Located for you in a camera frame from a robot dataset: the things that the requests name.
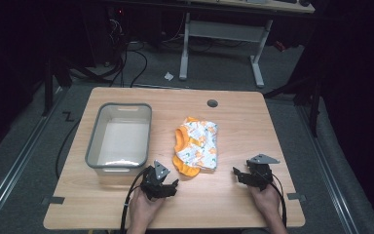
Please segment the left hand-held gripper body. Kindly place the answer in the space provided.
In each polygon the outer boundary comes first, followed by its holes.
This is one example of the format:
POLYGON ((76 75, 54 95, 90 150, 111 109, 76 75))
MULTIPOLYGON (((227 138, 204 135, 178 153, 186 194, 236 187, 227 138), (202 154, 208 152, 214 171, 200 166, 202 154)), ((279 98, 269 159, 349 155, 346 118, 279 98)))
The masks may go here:
POLYGON ((149 200, 166 198, 169 196, 168 187, 163 185, 168 174, 169 169, 158 160, 155 160, 154 165, 149 166, 143 173, 140 187, 149 200))

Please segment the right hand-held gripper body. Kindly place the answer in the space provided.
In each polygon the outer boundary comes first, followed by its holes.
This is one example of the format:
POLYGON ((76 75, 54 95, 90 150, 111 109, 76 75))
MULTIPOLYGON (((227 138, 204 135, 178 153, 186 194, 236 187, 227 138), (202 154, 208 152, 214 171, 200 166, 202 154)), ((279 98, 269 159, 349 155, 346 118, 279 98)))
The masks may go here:
POLYGON ((279 162, 279 160, 265 154, 258 154, 248 159, 246 165, 249 169, 249 174, 245 176, 245 184, 264 190, 268 184, 273 182, 273 173, 270 165, 278 164, 279 162))

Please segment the person's right hand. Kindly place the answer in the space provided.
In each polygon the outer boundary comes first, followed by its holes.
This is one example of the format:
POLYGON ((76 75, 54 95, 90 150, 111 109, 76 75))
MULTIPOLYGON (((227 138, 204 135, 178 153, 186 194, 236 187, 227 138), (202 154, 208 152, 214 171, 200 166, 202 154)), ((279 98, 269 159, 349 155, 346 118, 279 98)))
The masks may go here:
POLYGON ((264 190, 259 187, 248 186, 255 206, 257 210, 267 220, 281 218, 279 207, 280 207, 280 196, 276 189, 272 185, 267 185, 264 190))

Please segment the person's left hand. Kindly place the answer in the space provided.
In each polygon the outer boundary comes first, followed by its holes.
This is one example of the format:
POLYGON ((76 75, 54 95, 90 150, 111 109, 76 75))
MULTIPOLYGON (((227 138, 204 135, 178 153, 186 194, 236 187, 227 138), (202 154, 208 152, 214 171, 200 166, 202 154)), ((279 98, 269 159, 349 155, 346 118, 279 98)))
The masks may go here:
POLYGON ((165 201, 165 198, 151 201, 140 188, 136 188, 130 201, 128 234, 144 234, 165 201))

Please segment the orange and white printed pants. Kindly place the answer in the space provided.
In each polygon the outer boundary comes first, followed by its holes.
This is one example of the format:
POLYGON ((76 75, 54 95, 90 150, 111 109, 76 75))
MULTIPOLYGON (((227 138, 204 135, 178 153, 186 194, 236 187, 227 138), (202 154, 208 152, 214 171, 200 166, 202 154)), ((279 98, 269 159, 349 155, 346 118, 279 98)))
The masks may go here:
POLYGON ((217 168, 218 125, 187 117, 175 130, 175 155, 172 163, 185 176, 196 176, 201 170, 217 168))

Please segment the white bin with grey rim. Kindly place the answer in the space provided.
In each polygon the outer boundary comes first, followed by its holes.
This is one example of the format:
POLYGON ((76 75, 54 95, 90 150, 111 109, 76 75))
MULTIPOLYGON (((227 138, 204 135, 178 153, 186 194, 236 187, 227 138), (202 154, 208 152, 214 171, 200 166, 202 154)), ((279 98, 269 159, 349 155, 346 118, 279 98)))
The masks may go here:
POLYGON ((104 103, 86 152, 99 176, 135 176, 148 159, 152 108, 147 103, 104 103))

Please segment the black metal stand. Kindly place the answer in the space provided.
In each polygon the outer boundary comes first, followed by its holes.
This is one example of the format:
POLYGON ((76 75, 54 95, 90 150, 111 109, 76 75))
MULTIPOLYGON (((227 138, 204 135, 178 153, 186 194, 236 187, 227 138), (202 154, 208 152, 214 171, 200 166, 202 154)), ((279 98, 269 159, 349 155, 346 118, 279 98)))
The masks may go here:
POLYGON ((62 57, 49 58, 45 64, 44 116, 49 115, 54 105, 54 80, 57 80, 62 88, 69 88, 72 85, 67 62, 62 57))
POLYGON ((305 77, 297 81, 290 82, 273 91, 264 94, 264 98, 273 98, 279 94, 294 92, 295 96, 293 102, 295 105, 310 105, 310 112, 308 117, 309 130, 314 137, 318 136, 317 123, 319 115, 319 98, 321 90, 322 79, 320 77, 305 77))

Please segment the white-legged wooden desk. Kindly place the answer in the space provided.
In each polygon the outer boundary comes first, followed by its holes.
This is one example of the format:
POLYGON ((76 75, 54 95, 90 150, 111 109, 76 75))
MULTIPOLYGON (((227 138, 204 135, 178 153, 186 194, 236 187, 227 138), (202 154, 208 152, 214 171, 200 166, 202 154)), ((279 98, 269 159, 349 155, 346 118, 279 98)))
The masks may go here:
MULTIPOLYGON (((188 7, 194 4, 213 4, 215 6, 242 7, 244 10, 267 10, 271 13, 313 14, 315 7, 309 0, 184 0, 188 7)), ((186 80, 189 61, 189 39, 203 37, 240 42, 256 43, 255 54, 249 57, 255 84, 264 87, 259 60, 273 24, 267 19, 262 26, 240 25, 227 22, 212 22, 204 19, 190 19, 190 14, 184 17, 183 51, 179 69, 179 79, 186 80)))

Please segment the metal floor rail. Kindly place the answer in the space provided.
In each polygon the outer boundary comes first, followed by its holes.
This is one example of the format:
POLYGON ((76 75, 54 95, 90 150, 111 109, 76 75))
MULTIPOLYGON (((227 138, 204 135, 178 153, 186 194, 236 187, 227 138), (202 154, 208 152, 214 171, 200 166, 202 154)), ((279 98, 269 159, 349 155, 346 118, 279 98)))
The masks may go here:
POLYGON ((54 109, 67 92, 67 88, 56 88, 53 104, 46 110, 45 89, 39 89, 34 100, 16 118, 0 142, 0 211, 26 167, 54 109))
POLYGON ((295 107, 299 118, 301 119, 305 131, 307 132, 310 142, 315 150, 315 155, 318 160, 319 171, 322 174, 323 182, 326 186, 333 207, 339 217, 339 220, 345 230, 346 234, 359 234, 345 196, 343 195, 339 184, 337 183, 334 174, 326 160, 325 153, 310 128, 309 117, 304 107, 295 107))

